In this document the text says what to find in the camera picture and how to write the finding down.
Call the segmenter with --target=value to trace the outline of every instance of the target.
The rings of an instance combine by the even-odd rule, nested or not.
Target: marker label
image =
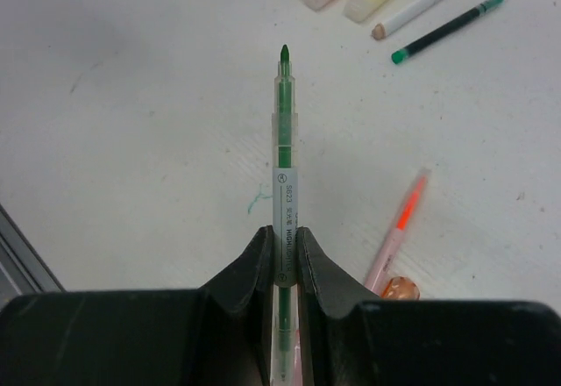
[[[296,168],[273,169],[274,283],[296,284],[298,173]]]

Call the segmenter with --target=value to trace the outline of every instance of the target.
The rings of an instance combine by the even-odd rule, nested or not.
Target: white table
[[[425,166],[395,272],[423,297],[561,311],[561,0],[508,0],[389,60],[481,1],[376,42],[345,0],[0,0],[0,202],[68,289],[200,285],[271,222],[270,200],[247,210],[271,189],[287,43],[300,220],[334,261],[364,278]]]

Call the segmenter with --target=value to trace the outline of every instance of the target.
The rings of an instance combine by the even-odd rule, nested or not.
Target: green ink mark
[[[260,183],[260,184],[259,184],[259,193],[258,193],[257,196],[252,200],[252,202],[249,204],[249,206],[247,206],[247,214],[248,214],[248,215],[249,215],[250,213],[252,213],[253,206],[254,206],[260,199],[271,199],[271,198],[273,198],[273,196],[264,195],[262,189],[263,189],[263,184]]]

